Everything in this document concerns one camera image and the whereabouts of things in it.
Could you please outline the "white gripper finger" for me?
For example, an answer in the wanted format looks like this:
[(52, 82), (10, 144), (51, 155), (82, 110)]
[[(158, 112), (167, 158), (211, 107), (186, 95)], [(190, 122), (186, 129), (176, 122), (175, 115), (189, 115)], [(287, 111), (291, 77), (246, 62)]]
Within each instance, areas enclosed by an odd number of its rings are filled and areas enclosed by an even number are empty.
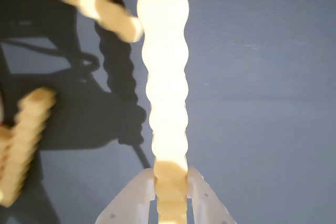
[(137, 174), (97, 217), (96, 224), (147, 224), (155, 199), (153, 169)]
[(203, 176), (194, 167), (188, 169), (187, 180), (187, 198), (192, 201), (195, 224), (237, 223)]

